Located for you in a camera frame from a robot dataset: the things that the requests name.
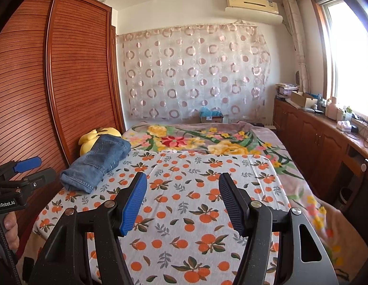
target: white wall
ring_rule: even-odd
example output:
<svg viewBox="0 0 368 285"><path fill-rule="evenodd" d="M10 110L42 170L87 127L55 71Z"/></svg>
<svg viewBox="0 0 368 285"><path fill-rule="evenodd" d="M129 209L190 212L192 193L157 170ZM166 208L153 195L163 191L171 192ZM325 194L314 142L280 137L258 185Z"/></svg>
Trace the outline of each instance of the white wall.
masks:
<svg viewBox="0 0 368 285"><path fill-rule="evenodd" d="M226 0L153 0L141 3L119 10L118 34L187 24L235 22L237 19L226 17L225 7ZM258 24L258 26L271 54L271 72L266 90L266 116L268 120L272 120L276 93L275 83L295 82L295 50L292 37L283 24L279 26ZM137 121L130 121L127 89L123 82L120 88L126 128L130 128Z"/></svg>
<svg viewBox="0 0 368 285"><path fill-rule="evenodd" d="M111 10L111 25L115 26L115 34L118 34L118 11L116 9Z"/></svg>
<svg viewBox="0 0 368 285"><path fill-rule="evenodd" d="M298 0L306 39L306 63L312 94L323 93L324 62L320 31L311 0Z"/></svg>

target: human hand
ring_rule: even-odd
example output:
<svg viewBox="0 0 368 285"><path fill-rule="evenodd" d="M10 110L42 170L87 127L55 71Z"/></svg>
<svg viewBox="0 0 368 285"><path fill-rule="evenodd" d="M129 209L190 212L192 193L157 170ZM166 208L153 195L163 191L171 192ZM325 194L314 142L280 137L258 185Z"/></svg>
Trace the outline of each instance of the human hand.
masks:
<svg viewBox="0 0 368 285"><path fill-rule="evenodd" d="M8 246L11 250L17 250L19 247L19 237L18 237L18 226L16 222L16 214L15 212L10 212L6 215L3 220L5 228L8 230L6 232L6 239L8 242Z"/></svg>

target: bed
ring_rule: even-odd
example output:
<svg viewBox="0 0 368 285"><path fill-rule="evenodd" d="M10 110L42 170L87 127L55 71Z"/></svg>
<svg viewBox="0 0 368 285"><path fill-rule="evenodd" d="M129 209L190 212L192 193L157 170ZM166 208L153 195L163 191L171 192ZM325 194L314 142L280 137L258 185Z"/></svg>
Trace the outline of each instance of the bed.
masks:
<svg viewBox="0 0 368 285"><path fill-rule="evenodd" d="M354 278L368 256L355 229L313 196L284 146L266 128L243 122L140 123L123 138L131 142L129 156L90 195L62 189L40 213L26 255L40 249L66 208L94 209L143 171L149 188L134 230L121 239L135 284L232 284L246 239L232 229L220 198L221 172L229 172L238 187L275 209L301 208L341 279ZM92 234L88 245L92 275L100 281ZM267 285L273 284L277 251L273 233Z"/></svg>
<svg viewBox="0 0 368 285"><path fill-rule="evenodd" d="M141 122L123 138L145 151L196 151L215 155L262 155L270 160L290 205L299 207L320 237L337 276L352 280L368 247L341 212L316 198L278 137L268 128L237 124L153 125Z"/></svg>

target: air conditioner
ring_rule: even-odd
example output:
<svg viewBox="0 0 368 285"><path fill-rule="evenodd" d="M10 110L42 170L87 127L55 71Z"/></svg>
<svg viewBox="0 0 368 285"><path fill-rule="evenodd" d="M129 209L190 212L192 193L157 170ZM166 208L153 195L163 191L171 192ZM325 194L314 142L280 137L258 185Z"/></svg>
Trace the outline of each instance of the air conditioner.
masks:
<svg viewBox="0 0 368 285"><path fill-rule="evenodd" d="M234 19L242 19L265 24L281 24L278 6L268 0L227 0L225 12Z"/></svg>

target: sheer curtain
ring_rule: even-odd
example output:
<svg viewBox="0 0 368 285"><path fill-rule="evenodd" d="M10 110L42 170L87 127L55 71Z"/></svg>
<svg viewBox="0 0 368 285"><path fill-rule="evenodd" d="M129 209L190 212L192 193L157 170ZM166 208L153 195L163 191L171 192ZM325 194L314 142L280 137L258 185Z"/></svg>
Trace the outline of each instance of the sheer curtain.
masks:
<svg viewBox="0 0 368 285"><path fill-rule="evenodd" d="M250 24L176 26L122 35L124 73L135 118L188 119L206 106L262 121L271 57Z"/></svg>
<svg viewBox="0 0 368 285"><path fill-rule="evenodd" d="M307 64L305 59L305 33L299 6L296 0L283 0L284 10L290 24L293 43L295 44L297 70L300 77L300 91L310 92Z"/></svg>

